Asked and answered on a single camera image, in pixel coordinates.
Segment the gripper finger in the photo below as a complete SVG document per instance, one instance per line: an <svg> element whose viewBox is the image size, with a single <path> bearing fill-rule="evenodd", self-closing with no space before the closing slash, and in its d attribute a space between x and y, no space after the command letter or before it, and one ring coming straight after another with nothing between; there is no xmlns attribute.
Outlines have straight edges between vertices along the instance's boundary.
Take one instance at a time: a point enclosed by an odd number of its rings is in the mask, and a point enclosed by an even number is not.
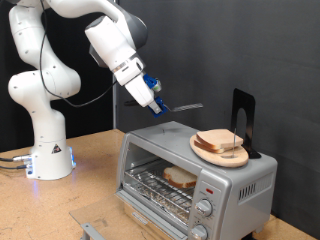
<svg viewBox="0 0 320 240"><path fill-rule="evenodd" d="M155 114L159 114L162 109L160 108L160 106L155 102L155 101L152 101L148 107L155 113Z"/></svg>

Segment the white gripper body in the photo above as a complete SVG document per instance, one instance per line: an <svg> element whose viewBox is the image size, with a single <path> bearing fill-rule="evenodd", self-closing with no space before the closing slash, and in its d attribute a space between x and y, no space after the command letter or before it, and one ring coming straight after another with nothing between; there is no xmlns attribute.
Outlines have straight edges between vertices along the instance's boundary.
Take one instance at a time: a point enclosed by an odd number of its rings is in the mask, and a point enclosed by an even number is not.
<svg viewBox="0 0 320 240"><path fill-rule="evenodd" d="M147 86L141 75L126 83L125 88L142 107L154 101L153 91Z"/></svg>

